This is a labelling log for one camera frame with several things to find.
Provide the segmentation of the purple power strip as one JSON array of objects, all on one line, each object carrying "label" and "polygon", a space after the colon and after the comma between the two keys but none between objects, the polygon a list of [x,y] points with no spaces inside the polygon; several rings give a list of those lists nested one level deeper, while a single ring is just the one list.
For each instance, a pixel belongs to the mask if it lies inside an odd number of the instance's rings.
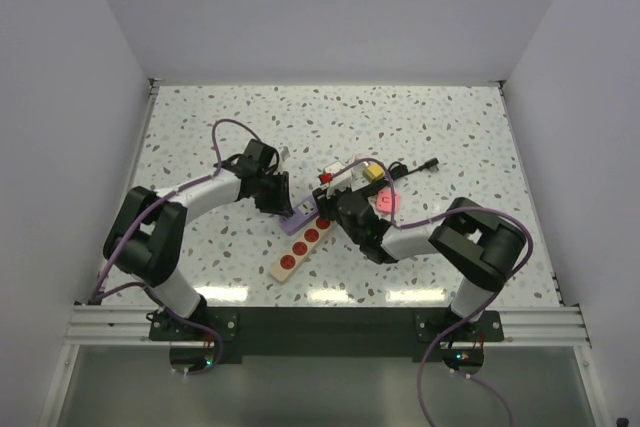
[{"label": "purple power strip", "polygon": [[286,235],[292,236],[317,216],[316,202],[314,197],[309,195],[293,207],[293,214],[290,217],[280,217],[279,225]]}]

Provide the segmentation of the olive yellow charger plug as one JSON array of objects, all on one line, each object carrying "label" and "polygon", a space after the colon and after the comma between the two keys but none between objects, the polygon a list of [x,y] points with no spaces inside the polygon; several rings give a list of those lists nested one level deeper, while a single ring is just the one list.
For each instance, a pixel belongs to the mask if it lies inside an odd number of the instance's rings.
[{"label": "olive yellow charger plug", "polygon": [[363,176],[369,182],[375,182],[383,178],[385,176],[385,173],[384,173],[384,169],[380,167],[378,164],[368,163],[363,170]]}]

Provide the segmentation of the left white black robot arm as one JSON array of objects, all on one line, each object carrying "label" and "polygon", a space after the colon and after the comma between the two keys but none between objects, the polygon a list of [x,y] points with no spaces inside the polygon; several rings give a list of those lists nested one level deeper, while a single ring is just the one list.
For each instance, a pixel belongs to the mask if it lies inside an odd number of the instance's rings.
[{"label": "left white black robot arm", "polygon": [[205,175],[163,191],[132,188],[103,246],[109,266],[131,275],[172,311],[171,325],[185,339],[207,327],[207,303],[178,264],[186,226],[200,216],[244,199],[262,213],[289,217],[289,174],[280,172],[278,151],[256,139],[242,153]]}]

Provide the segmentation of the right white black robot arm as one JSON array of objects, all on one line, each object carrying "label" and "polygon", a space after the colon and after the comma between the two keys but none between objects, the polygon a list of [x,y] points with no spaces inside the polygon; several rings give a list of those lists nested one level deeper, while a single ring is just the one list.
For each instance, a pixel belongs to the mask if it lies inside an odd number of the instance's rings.
[{"label": "right white black robot arm", "polygon": [[459,340],[480,329],[486,308],[532,255],[532,236],[521,222],[468,198],[458,197],[445,212],[400,227],[379,217],[360,191],[347,188],[330,195],[318,188],[313,198],[319,216],[337,222],[377,264],[442,255],[462,275],[445,316],[448,333]]}]

